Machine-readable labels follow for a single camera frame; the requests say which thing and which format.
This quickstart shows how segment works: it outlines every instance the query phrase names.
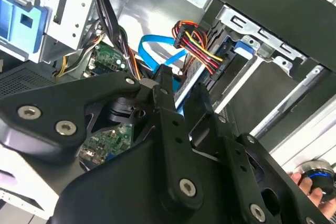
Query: metal screw head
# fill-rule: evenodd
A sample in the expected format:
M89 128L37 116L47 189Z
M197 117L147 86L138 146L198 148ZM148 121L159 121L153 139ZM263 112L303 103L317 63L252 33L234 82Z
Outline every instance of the metal screw head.
M188 197L194 197L196 195L196 187L187 178L182 178L180 180L180 190Z
M55 129L62 136L72 136L76 133L77 127L70 121L59 121Z
M41 110L35 106L22 106L17 110L17 113L26 120L35 120L41 116Z
M253 143L254 144L254 139L253 139L253 137L250 137L250 136L247 136L247 140L249 140L250 141L250 143Z
M226 120L224 117L222 117L221 115L218 117L218 119L222 122L222 123L226 123Z
M265 222L266 216L264 211L256 204L250 205L250 211L252 215L259 221L259 222Z
M306 218L307 224L315 224L315 221L313 221L311 218L307 217Z
M132 85L135 84L135 82L130 78L126 78L126 82Z
M161 91L162 93L164 93L164 94L168 94L168 91L166 91L166 90L163 89L163 88L160 88L160 91Z

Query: green circuit board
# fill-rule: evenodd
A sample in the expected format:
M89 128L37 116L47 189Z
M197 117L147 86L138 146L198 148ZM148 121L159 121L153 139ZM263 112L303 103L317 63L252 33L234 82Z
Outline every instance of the green circuit board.
M120 124L111 131L101 132L87 139L79 153L81 158L95 164L105 162L110 156L117 156L131 145L132 125Z
M96 50L96 62L112 71L128 71L126 60L110 46L101 43Z

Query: wire bundle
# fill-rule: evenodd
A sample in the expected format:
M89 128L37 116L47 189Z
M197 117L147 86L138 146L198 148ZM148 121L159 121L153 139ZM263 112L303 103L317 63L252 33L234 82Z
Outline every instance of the wire bundle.
M181 40L179 41L179 46L185 48L193 56L193 58L191 58L187 64L184 62L182 71L185 72L194 59L197 59L206 67L210 74L213 74L223 59L206 50L208 38L205 32L198 28L198 24L193 21L182 20L177 22L172 28L172 34L175 39L177 38L180 29L183 26L186 28L186 30L184 31ZM192 26L193 32L191 34L187 31L187 26Z
M110 0L96 0L96 6L103 30L115 48L123 54L131 74L140 80L141 75L135 55L128 46L126 31L118 24L118 19L113 11Z
M62 67L59 70L59 72L55 75L56 77L62 77L63 75L70 73L74 70L76 70L85 60L87 55L94 49L96 45L98 45L103 39L103 35L100 35L98 38L94 39L93 41L89 42L86 47L83 48L79 58L76 60L74 64L72 64L70 67L66 68L66 65L68 64L68 57L70 55L78 53L78 51L71 52L67 55L63 56L63 63Z

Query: finger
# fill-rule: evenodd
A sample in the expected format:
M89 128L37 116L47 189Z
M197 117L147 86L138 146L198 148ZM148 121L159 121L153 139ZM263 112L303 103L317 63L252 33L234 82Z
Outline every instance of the finger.
M315 206L319 206L319 203L321 202L323 196L323 192L321 188L315 188L311 194L308 196L308 198L311 200L311 202L314 203Z
M319 209L327 219L330 219L336 212L336 199L320 204Z
M293 173L290 177L294 181L295 184L299 184L299 181L301 179L300 173Z
M299 187L300 189L303 191L304 194L308 195L308 193L310 192L311 186L313 184L313 181L310 178L304 178Z

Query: motherboard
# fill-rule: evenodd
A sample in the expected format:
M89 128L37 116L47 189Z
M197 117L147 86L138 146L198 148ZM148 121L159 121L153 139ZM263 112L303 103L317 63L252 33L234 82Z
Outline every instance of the motherboard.
M116 71L129 71L126 60L109 45L100 43L92 52L92 57L84 73L84 77Z
M128 72L126 60L112 47L101 43L94 49L84 77L115 71ZM87 139L79 156L99 165L126 151L131 145L131 139L132 125L119 124L113 130L98 133Z
M111 131L101 132L87 139L79 156L99 165L126 151L131 145L131 136L132 125L120 124Z

